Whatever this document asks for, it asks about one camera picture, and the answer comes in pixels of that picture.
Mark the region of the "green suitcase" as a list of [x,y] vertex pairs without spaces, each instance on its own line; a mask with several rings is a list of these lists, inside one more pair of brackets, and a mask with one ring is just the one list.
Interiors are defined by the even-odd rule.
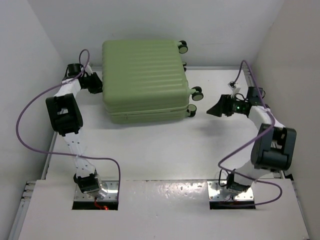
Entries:
[[114,124],[192,118],[203,90],[190,87],[184,40],[121,39],[102,44],[102,100]]

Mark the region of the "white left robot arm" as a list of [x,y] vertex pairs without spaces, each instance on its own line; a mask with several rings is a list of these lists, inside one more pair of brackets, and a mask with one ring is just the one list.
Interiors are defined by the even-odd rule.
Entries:
[[74,182],[83,194],[97,198],[102,192],[102,182],[96,167],[81,155],[85,147],[81,143],[83,117],[76,101],[81,90],[88,90],[91,94],[103,91],[103,83],[91,67],[81,63],[68,64],[58,92],[45,100],[51,126],[55,132],[63,137],[70,152],[74,155],[76,173]]

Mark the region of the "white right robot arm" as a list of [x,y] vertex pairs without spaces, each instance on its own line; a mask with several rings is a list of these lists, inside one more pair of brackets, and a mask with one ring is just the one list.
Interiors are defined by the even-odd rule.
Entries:
[[286,171],[292,164],[297,132],[275,119],[269,107],[261,102],[263,93],[263,88],[251,86],[243,100],[238,100],[235,94],[223,94],[207,110],[207,114],[215,117],[245,115],[258,129],[249,161],[229,171],[225,188],[230,192],[246,192],[262,176]]

